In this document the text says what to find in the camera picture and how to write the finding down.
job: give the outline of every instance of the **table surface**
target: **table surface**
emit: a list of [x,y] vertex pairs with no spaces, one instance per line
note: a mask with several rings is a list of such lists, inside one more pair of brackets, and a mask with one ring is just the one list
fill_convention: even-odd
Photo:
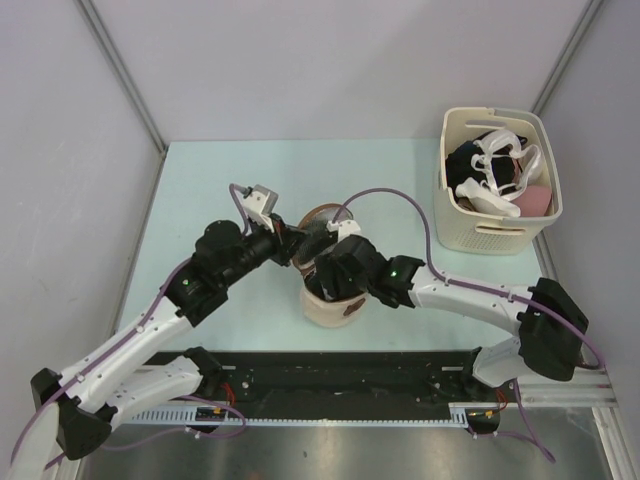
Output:
[[[437,241],[432,191],[438,139],[297,140],[172,143],[145,230],[119,328],[137,318],[176,264],[215,220],[238,212],[230,182],[262,184],[279,195],[274,212],[289,224],[312,208],[342,202],[371,187],[413,196],[431,225],[433,258],[453,274],[498,284],[535,284],[540,267],[529,246],[514,256],[454,252]],[[423,227],[413,207],[389,194],[350,207],[363,234],[390,257],[424,258]],[[226,351],[410,351],[472,349],[508,335],[485,323],[433,309],[392,310],[375,299],[352,324],[322,328],[302,315],[302,280],[293,268],[266,264],[229,291],[229,300],[166,350],[204,346]]]
[[[531,409],[531,421],[558,462],[513,438],[476,441],[461,428],[256,427],[229,440],[176,433],[126,452],[97,450],[86,480],[609,480],[589,408]],[[500,430],[524,432],[516,408]],[[123,425],[108,442],[126,445],[166,426]]]

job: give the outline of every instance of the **cable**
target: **cable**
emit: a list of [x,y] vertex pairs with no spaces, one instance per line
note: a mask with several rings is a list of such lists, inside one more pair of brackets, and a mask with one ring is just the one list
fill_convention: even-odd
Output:
[[[429,268],[431,273],[433,273],[433,275],[437,279],[439,279],[442,282],[447,281],[447,277],[445,277],[445,275],[443,275],[443,272],[441,272],[440,270],[438,270],[436,268],[436,266],[433,263],[433,259],[431,257],[431,231],[429,229],[429,221],[427,220],[427,216],[425,215],[424,210],[418,204],[418,202],[416,202],[413,198],[411,198],[406,193],[401,192],[400,190],[396,190],[395,188],[386,188],[386,187],[369,188],[367,190],[363,190],[362,192],[358,192],[355,195],[352,195],[351,197],[349,197],[342,204],[342,206],[336,212],[336,214],[335,214],[335,216],[333,218],[333,221],[335,222],[335,221],[338,220],[338,218],[339,218],[340,214],[342,213],[342,211],[345,208],[347,208],[347,206],[351,202],[353,202],[357,198],[360,198],[360,197],[362,197],[364,195],[368,195],[370,193],[392,193],[394,195],[398,195],[398,196],[404,198],[409,203],[411,203],[411,205],[413,205],[415,207],[415,209],[418,211],[418,214],[420,215],[420,218],[422,220],[422,224],[424,226],[427,267]],[[450,285],[457,285],[459,287],[468,288],[470,290],[476,290],[478,292],[484,292],[484,293],[493,294],[493,295],[496,295],[496,296],[501,297],[501,298],[509,298],[509,296],[511,295],[509,291],[499,290],[497,288],[486,287],[484,285],[478,285],[478,284],[475,284],[475,283],[472,283],[472,282],[465,282],[463,280],[456,280],[455,278],[449,278],[448,279],[448,283]],[[513,299],[513,300],[515,300],[517,302],[523,303],[523,304],[525,304],[527,306],[533,307],[536,310],[549,315],[551,318],[553,318],[554,320],[559,322],[562,326],[567,328],[571,333],[573,333],[576,337],[578,337],[580,339],[580,341],[582,341],[582,343],[584,343],[587,346],[587,348],[589,348],[589,350],[591,350],[593,355],[596,357],[596,365],[593,365],[592,367],[594,369],[596,369],[596,368],[597,369],[604,368],[604,366],[605,366],[604,357],[602,356],[600,351],[591,343],[591,341],[580,330],[578,330],[575,326],[573,326],[571,323],[569,323],[569,321],[566,320],[564,317],[562,317],[558,313],[554,312],[550,308],[546,307],[545,305],[542,305],[541,303],[536,302],[535,300],[531,300],[529,298],[525,298],[525,297],[522,297],[520,295],[511,295],[511,299]]]
[[[205,432],[200,432],[200,431],[196,431],[194,433],[194,437],[195,438],[200,438],[200,437],[206,437],[206,438],[218,438],[218,439],[222,439],[222,438],[233,438],[233,437],[237,437],[238,435],[240,435],[242,432],[244,432],[247,429],[247,419],[245,418],[245,416],[240,413],[238,410],[236,410],[235,408],[229,406],[229,405],[224,405],[222,403],[218,403],[218,402],[212,402],[210,400],[205,400],[204,398],[200,398],[200,397],[194,397],[192,395],[186,395],[184,397],[179,397],[180,400],[190,400],[190,401],[194,401],[194,402],[199,402],[199,403],[204,403],[207,405],[211,405],[213,407],[217,407],[217,408],[221,408],[223,410],[227,410],[228,412],[233,413],[236,417],[238,417],[240,419],[240,421],[242,422],[242,425],[235,429],[232,432],[229,433],[205,433]],[[134,443],[129,443],[127,445],[102,445],[100,448],[102,450],[105,450],[107,452],[125,452],[127,450],[132,450],[134,448],[140,447],[142,445],[145,445],[149,442],[152,442],[160,437],[164,437],[165,435],[169,435],[171,433],[178,433],[178,432],[184,432],[184,433],[189,433],[189,432],[193,432],[193,430],[189,429],[189,427],[174,427],[174,428],[168,428],[166,430],[162,430],[161,432],[158,432],[154,435],[151,435],[143,440],[134,442]]]
[[498,403],[500,404],[498,408],[498,412],[501,412],[509,406],[509,400],[507,399],[507,396],[504,393],[502,393],[502,390],[500,390],[499,388],[496,388],[496,397],[498,397]]
[[[364,195],[369,195],[371,193],[392,193],[394,195],[398,195],[404,198],[405,200],[407,200],[418,211],[418,214],[420,215],[420,219],[422,220],[422,224],[424,226],[425,245],[426,245],[426,264],[429,270],[431,271],[431,273],[433,273],[433,275],[437,279],[439,279],[442,282],[446,282],[448,280],[448,283],[450,285],[457,285],[459,287],[467,288],[470,290],[476,290],[479,292],[497,295],[498,297],[501,297],[501,298],[510,298],[510,300],[515,300],[517,302],[523,303],[527,306],[535,308],[536,310],[542,313],[549,315],[551,318],[559,322],[562,326],[567,328],[576,337],[578,337],[580,341],[582,341],[582,343],[584,343],[589,348],[589,350],[591,350],[593,355],[596,357],[596,365],[588,365],[586,366],[587,368],[589,369],[604,368],[605,366],[604,357],[602,356],[600,351],[591,343],[591,341],[580,330],[578,330],[575,326],[569,323],[567,319],[565,319],[558,313],[554,312],[550,308],[546,307],[545,305],[542,305],[541,303],[536,302],[535,300],[531,300],[531,299],[522,297],[520,295],[511,295],[510,292],[508,291],[498,290],[496,288],[486,287],[484,285],[478,285],[478,284],[475,284],[472,282],[466,282],[463,280],[456,280],[452,278],[447,279],[447,277],[445,277],[443,272],[439,271],[436,268],[436,266],[433,263],[433,259],[431,257],[431,231],[429,229],[429,221],[427,220],[427,216],[425,215],[424,210],[418,204],[418,202],[416,202],[412,197],[410,197],[406,193],[401,192],[400,190],[396,190],[394,188],[386,188],[386,187],[369,188],[367,190],[363,190],[362,192],[358,192],[352,195],[342,204],[342,206],[336,212],[333,218],[333,221],[336,222],[338,220],[342,211],[346,209],[351,202],[353,202],[357,198],[360,198]],[[489,434],[488,436],[513,437],[513,438],[519,438],[520,440],[525,440],[527,442],[533,443],[540,449],[540,451],[542,452],[542,454],[545,456],[547,460],[549,460],[551,463],[555,463],[556,461],[555,457],[546,447],[542,445],[542,443],[540,442],[540,439],[538,438],[537,434],[533,430],[531,423],[529,422],[529,418],[527,417],[527,414],[524,411],[524,407],[522,406],[522,399],[520,397],[520,388],[518,386],[517,380],[513,380],[513,384],[514,384],[514,389],[516,394],[516,400],[518,402],[518,410],[520,410],[520,415],[522,416],[522,420],[527,426],[527,429],[529,430],[529,433],[531,434],[532,438],[529,438],[526,435],[522,435],[521,433],[518,433],[518,432],[500,432],[500,433],[495,432],[495,435]],[[469,427],[469,431],[474,434],[474,438],[478,436],[475,432],[473,432],[471,427]]]
[[[180,269],[182,267],[184,267],[189,261],[190,261],[190,259],[187,259],[187,260],[181,262],[176,268],[173,269],[173,271],[167,277],[167,280],[164,282],[164,284],[160,288],[160,291],[158,292],[158,295],[156,296],[156,298],[151,303],[151,306],[149,307],[147,312],[144,314],[142,319],[138,322],[136,327],[143,327],[149,320],[151,320],[153,312],[158,307],[158,304],[162,300],[162,297],[164,297],[164,294],[167,291],[167,288],[169,288],[169,284],[171,283],[171,280],[173,280],[173,277],[175,277],[176,274],[180,271]],[[42,415],[42,412],[44,411],[44,409],[47,408],[49,405],[51,405],[56,400],[58,400],[71,387],[73,387],[75,384],[77,384],[78,383],[78,377],[80,377],[80,376],[84,377],[87,374],[89,374],[93,369],[95,369],[98,365],[100,365],[107,358],[109,358],[116,351],[118,351],[129,340],[131,340],[137,333],[138,333],[137,330],[135,328],[132,328],[124,337],[122,337],[119,341],[114,343],[102,355],[100,355],[98,358],[96,358],[95,360],[90,362],[86,367],[84,367],[82,370],[80,370],[80,372],[78,372],[76,375],[74,375],[74,377],[71,380],[69,380],[66,384],[61,386],[59,390],[57,390],[53,395],[51,395],[51,397],[49,397],[49,399],[47,399],[47,401],[44,402],[42,404],[42,406],[36,410],[36,412],[33,414],[31,419],[29,420],[29,422],[27,422],[25,427],[22,429],[22,432],[20,432],[20,436],[18,437],[18,440],[16,441],[16,443],[15,443],[15,445],[13,447],[13,451],[11,452],[11,463],[13,463],[13,461],[15,460],[16,455],[18,454],[18,451],[20,450],[20,447],[22,446],[22,442],[24,441],[24,437],[29,432],[31,427],[33,427],[33,424],[36,422],[36,420],[38,420],[40,415]],[[47,464],[47,468],[49,468],[50,466],[52,466],[54,464],[55,463],[49,462]]]
[[520,386],[518,385],[518,381],[516,379],[513,379],[512,382],[513,382],[513,390],[514,390],[515,395],[516,395],[516,401],[518,402],[518,410],[520,411],[520,416],[522,417],[522,421],[524,422],[525,426],[527,427],[527,430],[529,430],[529,434],[531,435],[531,437],[527,437],[526,435],[523,435],[520,432],[514,432],[514,431],[493,432],[493,433],[476,433],[473,430],[473,428],[471,427],[471,425],[469,425],[469,427],[467,428],[467,431],[471,435],[473,435],[474,439],[476,439],[476,438],[510,437],[510,438],[517,438],[518,440],[523,440],[525,442],[529,442],[533,446],[537,447],[542,452],[544,457],[550,463],[556,463],[556,457],[553,455],[553,453],[551,453],[551,451],[547,447],[545,447],[542,444],[542,442],[540,441],[540,438],[538,438],[538,435],[536,434],[535,430],[531,426],[531,422],[529,421],[529,417],[527,416],[527,413],[524,410],[524,406],[522,405],[522,397],[520,395]]
[[246,189],[241,186],[238,185],[237,183],[230,183],[229,184],[229,193],[231,194],[231,199],[233,200],[233,203],[235,203],[236,208],[238,209],[238,212],[240,213],[240,216],[242,217],[242,222],[244,223],[244,226],[242,228],[242,236],[244,237],[247,233],[249,233],[249,219],[247,218],[247,214],[244,211],[244,208],[242,208],[242,204],[240,203],[240,199],[238,198],[238,192],[244,192]]

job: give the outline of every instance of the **black bracket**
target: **black bracket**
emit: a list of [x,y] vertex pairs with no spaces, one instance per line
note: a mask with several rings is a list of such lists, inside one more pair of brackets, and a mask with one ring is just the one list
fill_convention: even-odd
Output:
[[[531,297],[567,319],[580,332],[587,331],[589,321],[569,294],[555,280],[540,278],[529,288]],[[582,341],[550,315],[529,307],[518,314],[519,354],[534,372],[553,380],[567,382],[580,360]]]
[[[36,408],[40,408],[60,389],[60,375],[43,368],[31,379]],[[96,413],[78,407],[79,399],[62,394],[57,400],[60,410],[57,442],[69,460],[78,460],[95,451],[111,435],[111,419],[118,411],[105,405]]]

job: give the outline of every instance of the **light blue table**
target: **light blue table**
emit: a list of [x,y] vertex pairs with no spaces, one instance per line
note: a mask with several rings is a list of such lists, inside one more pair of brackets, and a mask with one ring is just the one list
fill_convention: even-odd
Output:
[[[425,209],[436,265],[496,283],[534,284],[540,268],[533,246],[516,256],[453,252],[436,238],[432,188],[437,139],[178,142],[171,144],[137,260],[120,326],[148,305],[173,267],[188,258],[212,221],[239,215],[230,182],[262,184],[279,193],[274,211],[297,224],[313,207],[341,202],[375,186],[412,195]],[[424,258],[424,234],[413,207],[375,194],[351,210],[378,250]],[[493,345],[507,334],[472,318],[427,309],[392,310],[371,299],[363,315],[341,329],[306,320],[293,268],[264,265],[229,291],[229,301],[166,350],[202,345],[232,351],[451,350]]]

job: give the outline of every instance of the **black cloth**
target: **black cloth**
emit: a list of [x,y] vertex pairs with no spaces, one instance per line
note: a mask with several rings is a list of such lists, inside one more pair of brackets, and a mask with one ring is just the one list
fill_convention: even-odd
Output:
[[[483,133],[475,140],[482,140],[490,132]],[[461,183],[464,183],[467,178],[471,177],[478,183],[482,180],[486,180],[487,177],[483,172],[475,170],[471,166],[471,158],[475,155],[482,155],[484,152],[480,147],[474,145],[475,140],[468,140],[456,148],[449,154],[445,160],[445,169],[447,174],[447,186],[453,189],[454,195],[456,187]],[[518,135],[520,145],[524,146],[527,143],[526,137]],[[509,147],[504,147],[495,152],[496,156],[491,160],[491,167],[493,169],[493,176],[496,179],[498,187],[513,183],[513,179],[516,176],[516,167],[513,159],[509,156]]]

